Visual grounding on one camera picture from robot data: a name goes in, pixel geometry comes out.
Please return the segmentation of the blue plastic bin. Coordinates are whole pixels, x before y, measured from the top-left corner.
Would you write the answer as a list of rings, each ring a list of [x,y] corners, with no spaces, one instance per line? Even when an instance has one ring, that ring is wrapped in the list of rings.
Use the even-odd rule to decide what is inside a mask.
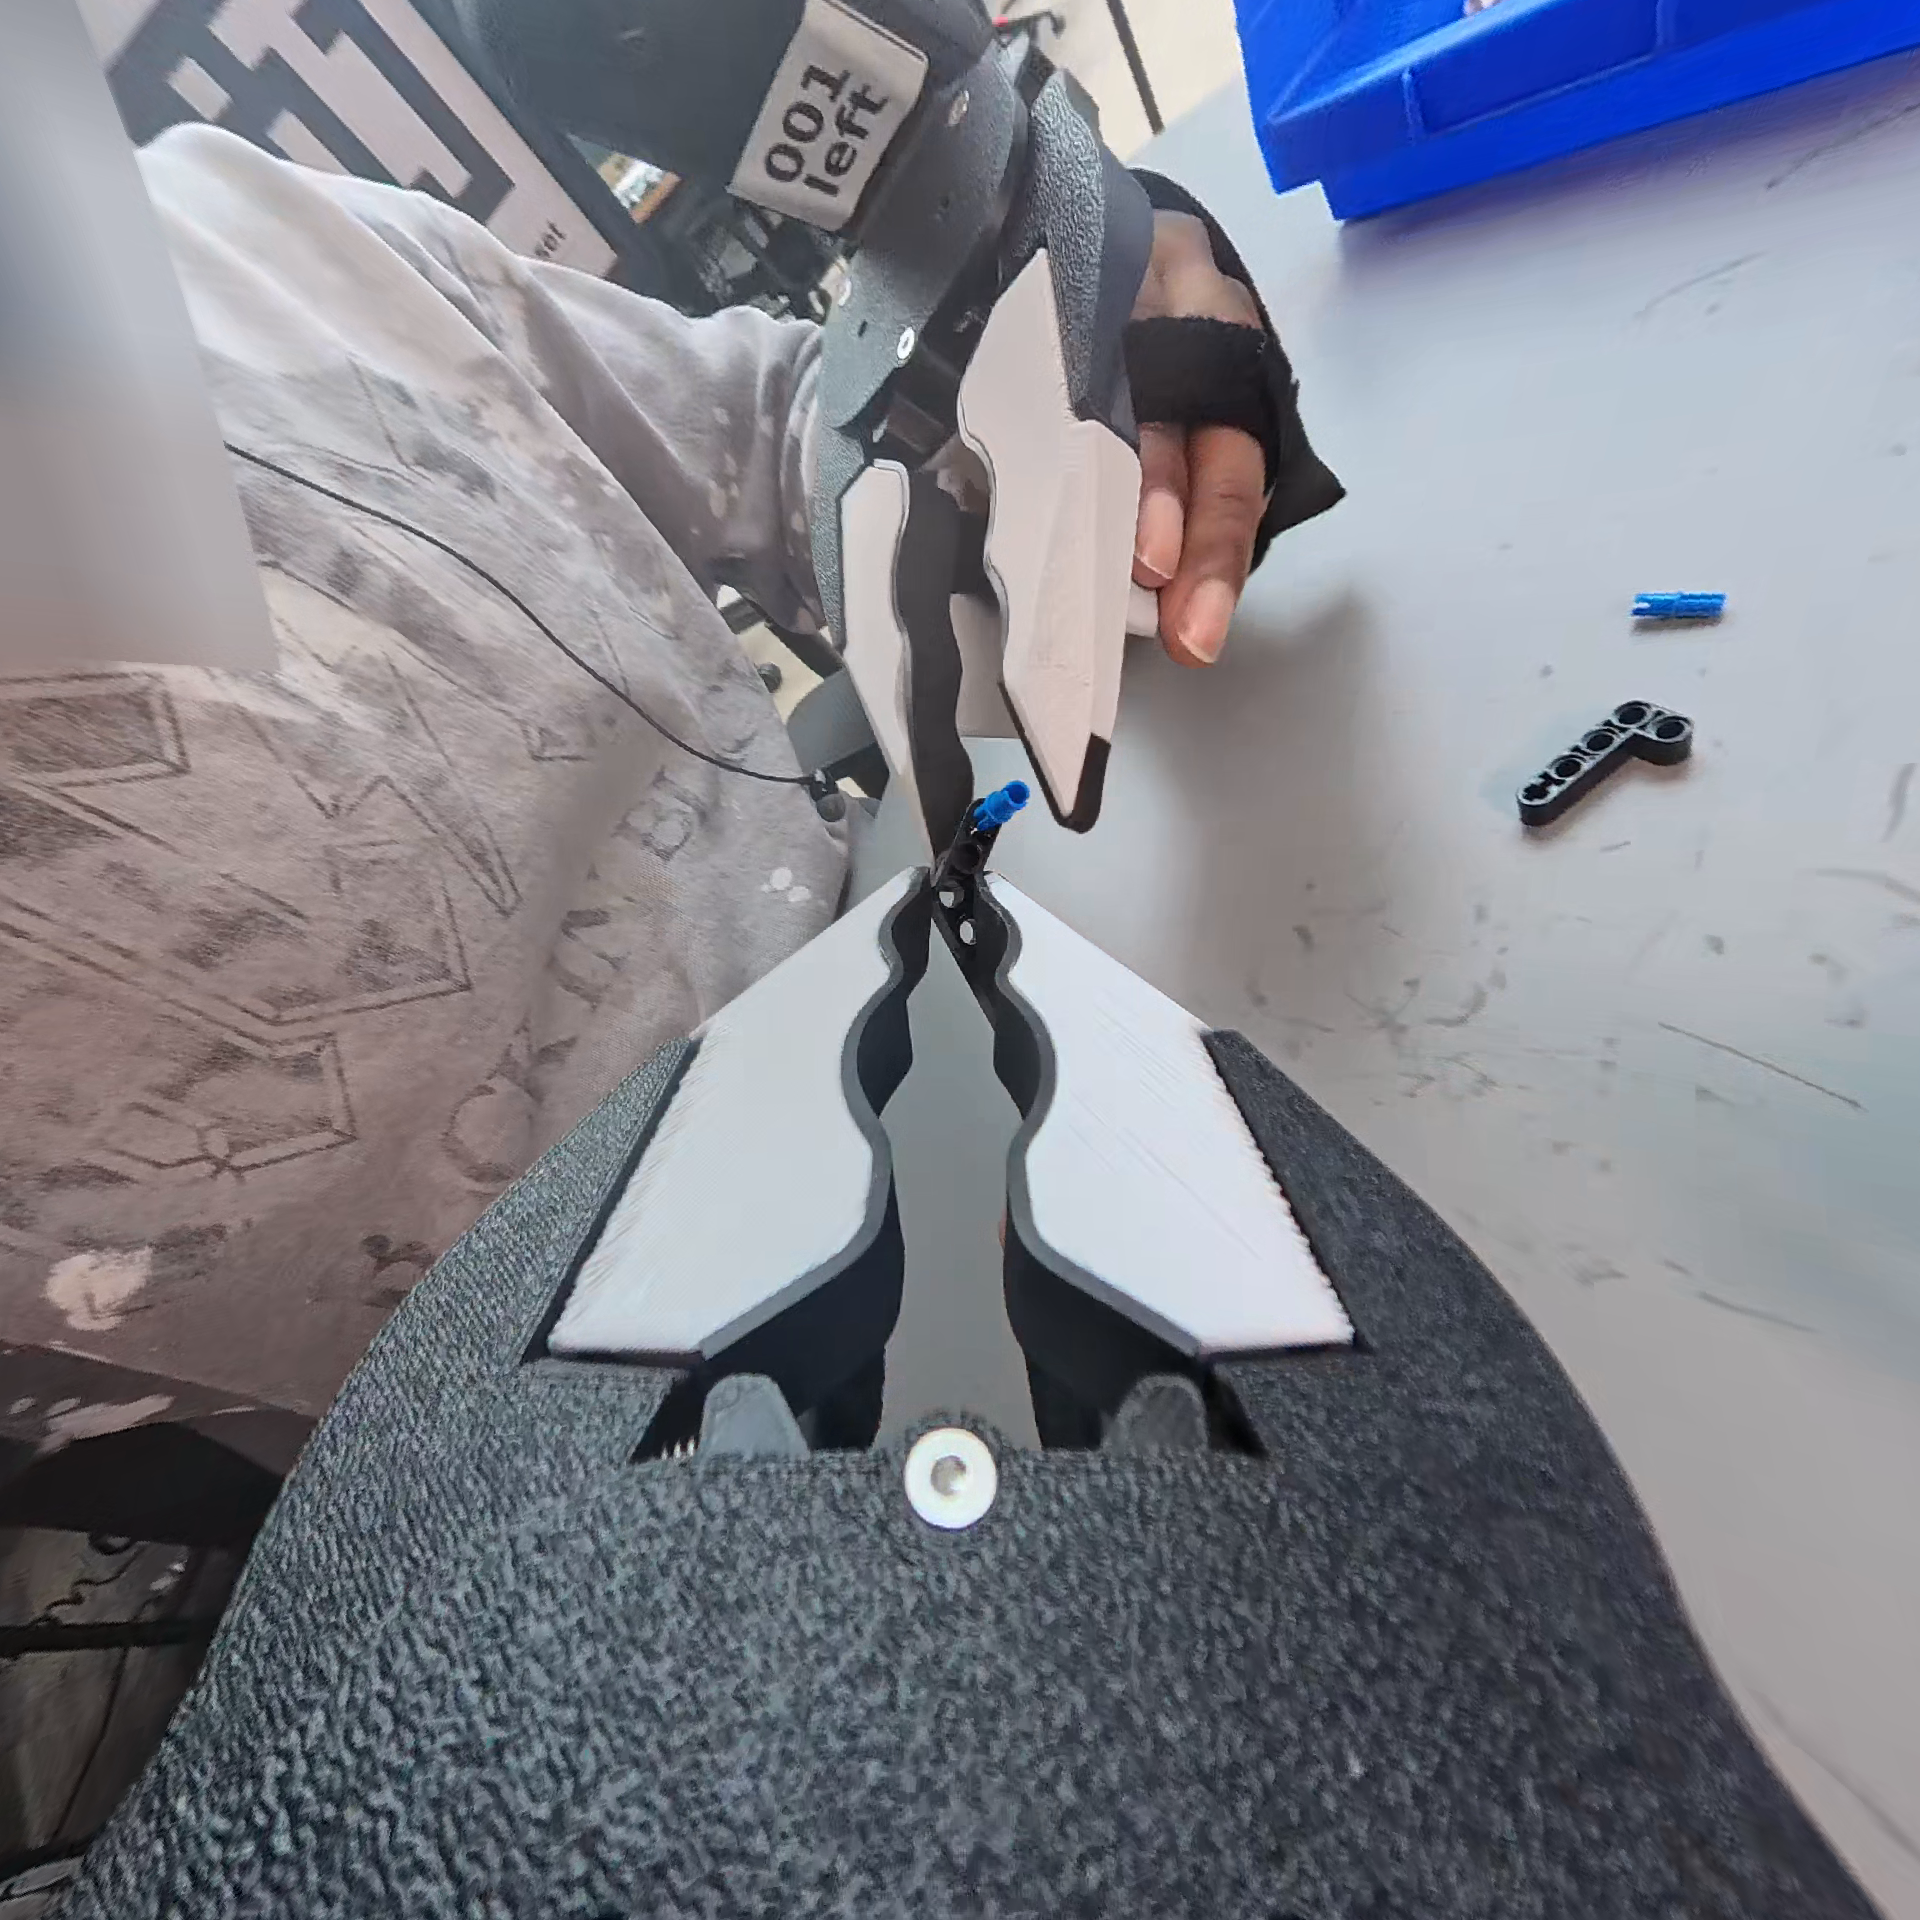
[[[1278,192],[1339,223],[1918,45],[1915,2],[1238,2]]]

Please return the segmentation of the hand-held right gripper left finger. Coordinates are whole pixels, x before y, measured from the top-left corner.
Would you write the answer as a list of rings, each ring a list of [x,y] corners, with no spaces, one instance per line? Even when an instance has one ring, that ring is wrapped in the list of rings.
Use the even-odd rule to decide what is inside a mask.
[[[883,1117],[911,1065],[920,873],[906,870],[698,1031],[583,1249],[559,1358],[866,1365],[906,1285]]]

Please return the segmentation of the grey printed sweater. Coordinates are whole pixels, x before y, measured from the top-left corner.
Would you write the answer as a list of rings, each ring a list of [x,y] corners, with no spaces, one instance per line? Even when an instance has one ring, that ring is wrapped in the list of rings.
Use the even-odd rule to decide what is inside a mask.
[[[278,658],[4,677],[3,1410],[39,1455],[319,1416],[847,883],[720,591],[421,257],[463,215],[208,126],[136,165]]]

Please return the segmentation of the person's left hand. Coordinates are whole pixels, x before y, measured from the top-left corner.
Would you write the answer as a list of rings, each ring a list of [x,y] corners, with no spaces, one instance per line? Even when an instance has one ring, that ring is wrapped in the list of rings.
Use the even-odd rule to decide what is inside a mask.
[[[1343,487],[1312,451],[1280,331],[1219,221],[1136,170],[1154,237],[1123,336],[1136,409],[1136,585],[1181,665],[1219,661],[1250,575]]]

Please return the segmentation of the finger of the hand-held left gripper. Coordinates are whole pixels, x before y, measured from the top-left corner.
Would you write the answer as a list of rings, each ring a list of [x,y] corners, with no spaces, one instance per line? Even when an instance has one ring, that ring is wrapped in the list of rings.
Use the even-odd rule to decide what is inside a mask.
[[[838,517],[843,661],[918,851],[940,861],[975,793],[954,634],[967,517],[928,474],[891,463],[853,483]]]
[[[994,303],[958,383],[956,426],[988,477],[999,697],[1056,823],[1090,833],[1134,634],[1140,463],[1117,431],[1072,409],[1044,250]]]

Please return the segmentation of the person's left forearm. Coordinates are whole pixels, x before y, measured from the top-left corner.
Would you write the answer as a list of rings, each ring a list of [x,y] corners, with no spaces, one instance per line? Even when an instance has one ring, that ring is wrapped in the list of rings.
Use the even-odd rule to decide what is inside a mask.
[[[418,221],[421,257],[704,592],[826,641],[812,551],[826,329],[750,304],[706,318]]]

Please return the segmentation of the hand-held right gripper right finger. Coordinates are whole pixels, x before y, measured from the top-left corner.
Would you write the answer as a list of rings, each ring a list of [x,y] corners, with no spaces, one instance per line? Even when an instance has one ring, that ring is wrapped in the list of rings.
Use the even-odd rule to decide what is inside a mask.
[[[1014,1215],[1052,1274],[1186,1361],[1349,1350],[1354,1321],[1202,1023],[1006,880],[1014,1031],[1039,1047]]]

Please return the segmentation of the black white marker board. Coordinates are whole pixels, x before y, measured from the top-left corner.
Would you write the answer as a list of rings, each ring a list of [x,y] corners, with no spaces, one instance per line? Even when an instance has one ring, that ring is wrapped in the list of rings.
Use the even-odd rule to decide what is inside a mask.
[[[636,226],[587,163],[528,134],[444,42],[439,5],[80,2],[135,144],[228,131],[311,170],[439,199],[525,257],[602,278]]]

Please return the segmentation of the black angled toy brick beam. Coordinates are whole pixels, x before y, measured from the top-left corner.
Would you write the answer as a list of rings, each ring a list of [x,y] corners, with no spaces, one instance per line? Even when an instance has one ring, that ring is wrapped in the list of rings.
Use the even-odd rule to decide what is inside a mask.
[[[1640,699],[1614,706],[1518,789],[1519,826],[1535,833],[1559,823],[1629,765],[1669,771],[1688,762],[1694,737],[1679,712]]]

